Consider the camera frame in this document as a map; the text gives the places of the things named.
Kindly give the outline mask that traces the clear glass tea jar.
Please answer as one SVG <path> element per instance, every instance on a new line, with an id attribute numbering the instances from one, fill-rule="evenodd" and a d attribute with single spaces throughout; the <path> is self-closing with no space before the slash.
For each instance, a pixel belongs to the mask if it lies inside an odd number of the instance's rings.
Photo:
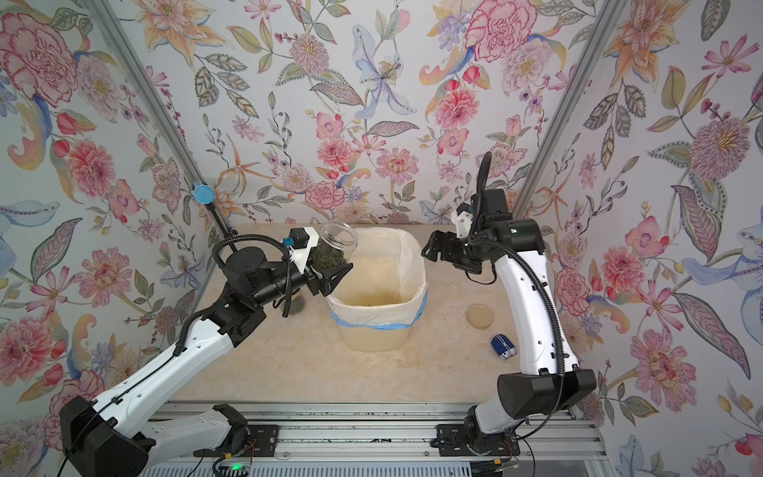
<path id="1" fill-rule="evenodd" d="M 322 225 L 318 237 L 318 244 L 308 258 L 308 264 L 317 271 L 349 264 L 360 240 L 358 232 L 342 221 Z"/>

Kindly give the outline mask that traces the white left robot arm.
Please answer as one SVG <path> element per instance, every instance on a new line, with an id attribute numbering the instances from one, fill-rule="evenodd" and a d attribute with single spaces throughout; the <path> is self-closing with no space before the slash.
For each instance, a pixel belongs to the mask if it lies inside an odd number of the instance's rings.
<path id="1" fill-rule="evenodd" d="M 212 256 L 227 282 L 211 306 L 185 319 L 175 344 L 94 399 L 76 397 L 61 409 L 65 461 L 79 474 L 138 476 L 195 451 L 222 458 L 244 453 L 254 438 L 231 405 L 158 425 L 151 419 L 198 373 L 244 343 L 264 322 L 266 305 L 287 316 L 296 291 L 328 296 L 353 268 L 345 256 L 329 258 L 312 228 L 293 229 L 283 240 L 226 237 Z"/>

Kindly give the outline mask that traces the beige jar lid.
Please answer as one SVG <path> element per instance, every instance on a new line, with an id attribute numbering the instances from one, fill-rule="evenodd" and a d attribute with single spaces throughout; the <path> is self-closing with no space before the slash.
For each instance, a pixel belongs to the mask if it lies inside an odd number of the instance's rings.
<path id="1" fill-rule="evenodd" d="M 490 328 L 495 321 L 494 311 L 484 304 L 472 304 L 467 308 L 466 320 L 478 330 Z"/>

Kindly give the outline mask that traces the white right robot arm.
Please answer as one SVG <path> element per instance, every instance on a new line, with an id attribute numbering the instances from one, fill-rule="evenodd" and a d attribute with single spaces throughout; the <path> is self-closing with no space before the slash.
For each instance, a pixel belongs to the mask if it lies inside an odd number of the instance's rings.
<path id="1" fill-rule="evenodd" d="M 432 233 L 421 254 L 467 275 L 490 264 L 512 309 L 520 370 L 500 375 L 494 397 L 471 407 L 461 425 L 438 427 L 433 444 L 443 456 L 516 456 L 522 440 L 517 429 L 526 419 L 551 417 L 596 388 L 594 373 L 579 365 L 562 333 L 540 226 L 514 218 L 504 191 L 488 188 L 492 159 L 490 152 L 483 155 L 476 192 L 458 208 L 455 232 Z"/>

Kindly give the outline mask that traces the cream trash bin with liner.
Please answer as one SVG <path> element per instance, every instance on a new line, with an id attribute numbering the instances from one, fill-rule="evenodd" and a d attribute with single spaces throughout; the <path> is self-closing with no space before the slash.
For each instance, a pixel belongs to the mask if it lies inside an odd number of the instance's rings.
<path id="1" fill-rule="evenodd" d="M 327 297 L 330 316 L 357 352 L 401 347 L 423 316 L 428 284 L 421 245 L 408 231 L 358 230 L 352 270 Z"/>

